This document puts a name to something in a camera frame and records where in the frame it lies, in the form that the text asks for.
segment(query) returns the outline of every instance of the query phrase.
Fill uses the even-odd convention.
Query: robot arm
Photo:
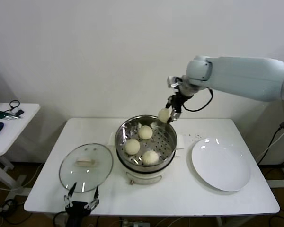
[[[181,115],[183,103],[199,90],[210,88],[255,100],[284,100],[284,62],[275,59],[196,56],[186,75],[169,77],[175,90],[166,108],[172,106],[168,122]]]

